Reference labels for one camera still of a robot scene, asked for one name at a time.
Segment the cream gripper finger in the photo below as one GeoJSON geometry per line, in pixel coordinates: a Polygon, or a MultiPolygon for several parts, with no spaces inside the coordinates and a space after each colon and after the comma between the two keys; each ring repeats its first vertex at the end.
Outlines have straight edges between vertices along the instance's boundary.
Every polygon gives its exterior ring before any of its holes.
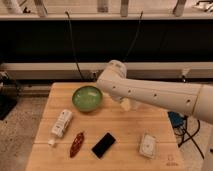
{"type": "Polygon", "coordinates": [[[124,111],[130,111],[131,110],[130,100],[127,98],[124,98],[121,102],[121,107],[124,111]]]}

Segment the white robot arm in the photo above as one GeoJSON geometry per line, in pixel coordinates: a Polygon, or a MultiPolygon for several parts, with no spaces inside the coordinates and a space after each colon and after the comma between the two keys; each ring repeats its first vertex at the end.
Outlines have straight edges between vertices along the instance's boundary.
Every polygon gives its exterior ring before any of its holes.
{"type": "Polygon", "coordinates": [[[195,83],[127,79],[124,63],[111,60],[97,80],[97,86],[120,102],[129,98],[169,109],[213,125],[213,86],[195,83]]]}

